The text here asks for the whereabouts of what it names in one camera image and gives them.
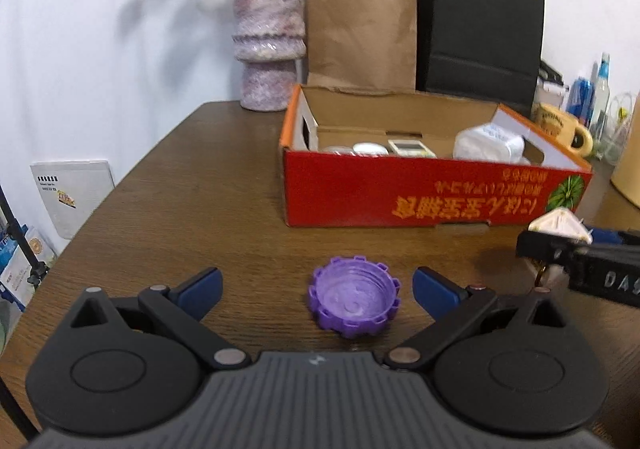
vase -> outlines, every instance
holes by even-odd
[[[306,55],[303,7],[304,0],[234,0],[234,51],[244,63],[243,108],[287,108],[296,83],[295,60]]]

gray ridged panel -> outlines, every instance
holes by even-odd
[[[521,441],[449,414],[415,373],[381,368],[368,352],[273,353],[213,374],[171,421],[126,437],[43,433],[30,449],[597,449],[587,431]]]

black tripod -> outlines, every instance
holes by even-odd
[[[20,228],[20,223],[15,219],[11,207],[9,207],[9,202],[7,202],[4,196],[2,186],[0,186],[0,210],[6,219],[7,234],[18,244],[24,257],[31,265],[31,273],[27,281],[37,288],[44,279],[44,276],[49,272],[49,267],[47,267],[43,261],[38,261],[36,255],[33,254],[29,242],[24,237],[24,233]],[[0,378],[0,407],[6,411],[11,421],[28,441],[31,441],[38,435],[38,430],[31,423],[31,420],[29,420],[29,417],[27,417],[20,405],[18,405],[2,378]]]

wooden table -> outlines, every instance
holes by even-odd
[[[460,286],[484,283],[524,293],[532,273],[515,259],[521,227],[460,229],[290,229],[283,222],[276,144],[283,114],[206,104],[141,161],[95,211],[35,295],[0,361],[31,416],[24,378],[68,306],[87,286],[111,296],[175,286],[203,267],[220,267],[223,300],[204,323],[252,355],[270,350],[375,349],[382,352],[430,322],[414,302],[411,276],[429,265]],[[580,209],[591,223],[640,229],[640,211],[595,177]],[[402,281],[402,307],[382,336],[351,342],[320,331],[305,305],[312,270],[335,255],[364,254]],[[622,448],[640,441],[640,311],[559,291],[609,371],[602,420]],[[22,440],[0,413],[0,445]]]

white wall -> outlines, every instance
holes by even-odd
[[[0,0],[0,180],[20,220],[61,250],[32,162],[107,159],[118,182],[203,101],[238,97],[230,2]],[[639,21],[640,0],[546,0],[543,58],[570,82],[606,50],[612,94],[637,92]]]

